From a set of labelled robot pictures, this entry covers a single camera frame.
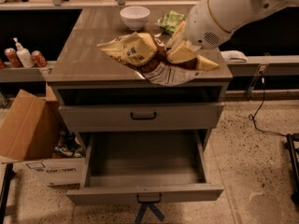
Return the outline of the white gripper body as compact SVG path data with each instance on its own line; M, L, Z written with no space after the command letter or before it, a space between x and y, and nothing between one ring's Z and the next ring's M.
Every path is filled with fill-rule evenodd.
M209 8L209 0L201 0L189 12L184 34L186 38L203 49L214 49L229 40L231 33L223 30Z

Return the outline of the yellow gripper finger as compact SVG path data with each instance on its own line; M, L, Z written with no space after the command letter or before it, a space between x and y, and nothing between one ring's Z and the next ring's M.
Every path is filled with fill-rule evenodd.
M189 40L180 42L166 53L166 59L170 63L185 63L197 57L200 45L195 45Z
M171 38L166 43L166 47L168 49L175 49L180 43L182 43L186 39L185 25L185 21L182 21L179 24L177 30L172 34Z

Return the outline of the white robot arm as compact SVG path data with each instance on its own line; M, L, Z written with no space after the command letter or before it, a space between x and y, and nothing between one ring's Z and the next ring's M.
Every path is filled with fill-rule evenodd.
M200 49L214 49L244 25L264 19L299 0L201 0L168 41L170 63L184 63Z

